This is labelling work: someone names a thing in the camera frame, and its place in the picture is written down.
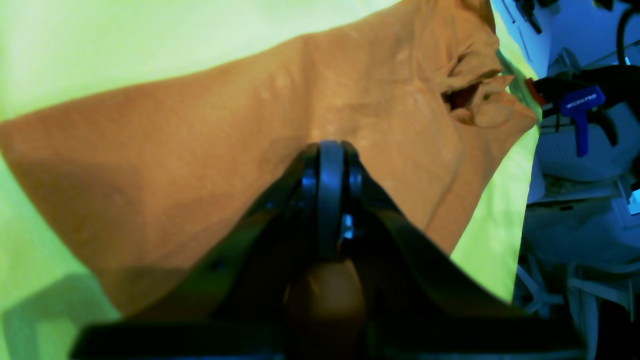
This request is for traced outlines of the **screen-right left gripper black left finger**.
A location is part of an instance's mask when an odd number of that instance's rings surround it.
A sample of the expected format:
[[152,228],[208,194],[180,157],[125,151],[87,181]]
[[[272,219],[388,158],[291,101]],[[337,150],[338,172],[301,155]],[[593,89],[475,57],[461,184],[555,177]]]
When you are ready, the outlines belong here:
[[90,326],[73,360],[285,360],[283,300],[330,260],[330,142],[308,145],[235,227],[157,303]]

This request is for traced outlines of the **screen-right left gripper black right finger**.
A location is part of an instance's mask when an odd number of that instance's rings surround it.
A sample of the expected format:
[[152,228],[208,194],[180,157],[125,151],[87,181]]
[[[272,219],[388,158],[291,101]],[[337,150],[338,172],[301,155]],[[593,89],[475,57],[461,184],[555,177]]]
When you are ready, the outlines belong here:
[[368,174],[355,147],[330,142],[330,260],[350,259],[368,290],[373,360],[577,360],[571,326],[490,294],[428,239]]

